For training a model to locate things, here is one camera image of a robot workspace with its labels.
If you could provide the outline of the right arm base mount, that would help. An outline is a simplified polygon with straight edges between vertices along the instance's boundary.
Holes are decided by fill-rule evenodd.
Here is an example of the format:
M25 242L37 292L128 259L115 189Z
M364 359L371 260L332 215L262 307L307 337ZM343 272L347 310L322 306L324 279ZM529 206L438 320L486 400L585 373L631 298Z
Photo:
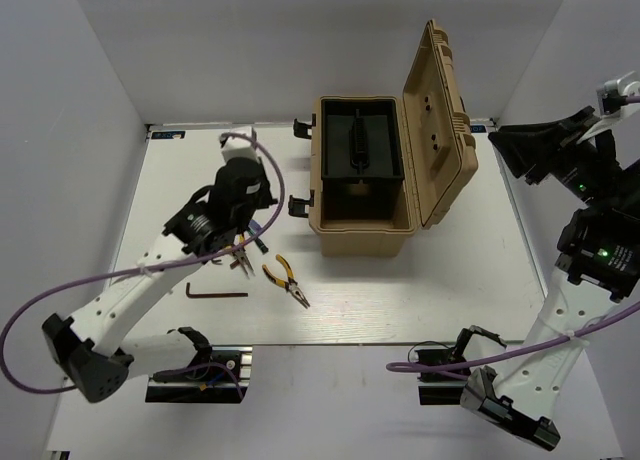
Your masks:
M445 365L498 355L507 345L473 335L466 345L462 341L444 344L422 342L413 346L407 353L407 360L419 365ZM466 378L471 374L469 368L454 370L453 376L441 373L418 374L418 397L421 406L458 406Z

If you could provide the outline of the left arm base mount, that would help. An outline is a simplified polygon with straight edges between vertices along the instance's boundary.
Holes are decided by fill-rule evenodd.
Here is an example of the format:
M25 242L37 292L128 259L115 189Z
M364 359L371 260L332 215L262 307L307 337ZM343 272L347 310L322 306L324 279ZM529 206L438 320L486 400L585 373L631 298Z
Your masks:
M225 346L204 358L205 366L175 375L156 374L148 380L149 404L240 404L247 393L253 348Z

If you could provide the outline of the tan plastic toolbox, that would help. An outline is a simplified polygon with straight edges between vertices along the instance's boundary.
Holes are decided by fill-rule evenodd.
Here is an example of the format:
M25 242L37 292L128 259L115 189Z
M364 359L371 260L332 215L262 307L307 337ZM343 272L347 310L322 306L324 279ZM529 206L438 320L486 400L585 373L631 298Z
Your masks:
M394 257L440 223L478 169L448 35L426 23L402 94L321 96L308 223L326 257Z

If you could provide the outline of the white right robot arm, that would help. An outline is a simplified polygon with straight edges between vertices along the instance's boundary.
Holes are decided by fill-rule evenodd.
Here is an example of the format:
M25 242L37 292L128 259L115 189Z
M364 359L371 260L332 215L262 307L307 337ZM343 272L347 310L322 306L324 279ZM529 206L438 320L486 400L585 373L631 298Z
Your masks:
M555 122L499 128L489 139L516 178L555 177L584 206L563 228L548 293L522 346L488 364L468 343L451 354L469 379L462 407L546 451L560 434L552 420L561 387L587 346L582 329L604 320L639 281L639 166L622 168L610 129L593 129L593 108Z

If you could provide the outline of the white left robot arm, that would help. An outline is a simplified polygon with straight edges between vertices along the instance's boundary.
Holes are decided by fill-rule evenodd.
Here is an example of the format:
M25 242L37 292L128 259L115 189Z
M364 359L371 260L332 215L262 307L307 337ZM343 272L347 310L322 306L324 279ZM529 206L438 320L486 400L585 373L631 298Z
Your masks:
M45 320L42 331L54 361L88 402L105 400L137 376L180 370L199 379L209 372L211 348L191 327L139 339L129 333L208 256L230 247L256 211L275 202L261 159L226 161L214 183L197 190L165 223L136 273L68 317L52 314Z

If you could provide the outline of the black toolbox tray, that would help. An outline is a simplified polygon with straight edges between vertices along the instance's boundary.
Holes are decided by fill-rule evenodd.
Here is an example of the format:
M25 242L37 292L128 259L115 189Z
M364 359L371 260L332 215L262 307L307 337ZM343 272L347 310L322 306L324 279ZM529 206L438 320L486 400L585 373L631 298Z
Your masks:
M405 178L396 102L324 98L321 178L343 183L399 183Z

